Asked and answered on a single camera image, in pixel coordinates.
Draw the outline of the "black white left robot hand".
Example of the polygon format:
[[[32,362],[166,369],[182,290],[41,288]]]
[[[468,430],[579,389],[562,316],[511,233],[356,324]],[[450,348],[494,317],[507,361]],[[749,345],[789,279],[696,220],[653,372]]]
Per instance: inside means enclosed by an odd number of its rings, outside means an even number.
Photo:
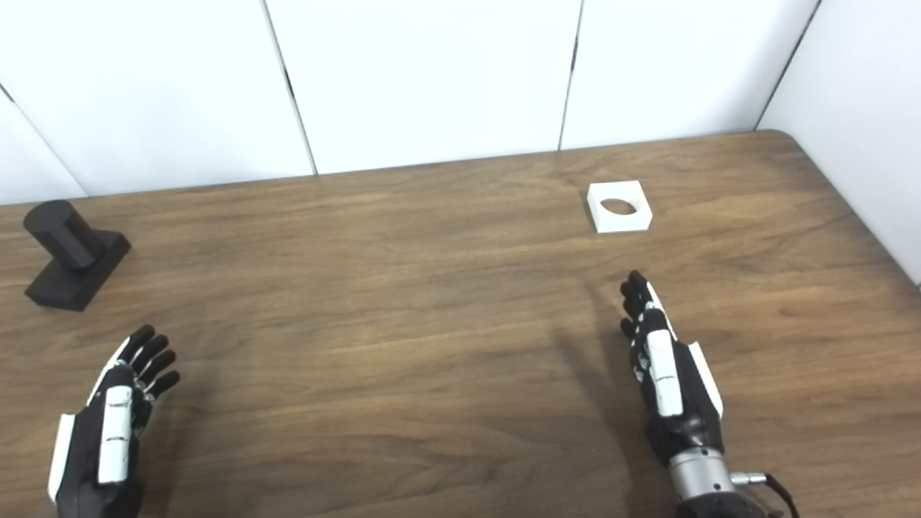
[[[60,416],[48,495],[59,517],[137,517],[140,436],[157,400],[177,386],[170,340],[145,324],[122,341],[82,410]]]

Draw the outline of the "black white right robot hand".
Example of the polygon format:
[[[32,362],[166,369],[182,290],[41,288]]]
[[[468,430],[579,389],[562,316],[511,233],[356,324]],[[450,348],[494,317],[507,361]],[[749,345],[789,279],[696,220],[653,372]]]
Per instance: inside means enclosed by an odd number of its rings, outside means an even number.
[[[632,270],[620,285],[630,367],[647,407],[644,433],[659,462],[685,450],[726,452],[722,400],[698,343],[677,337],[651,282]]]

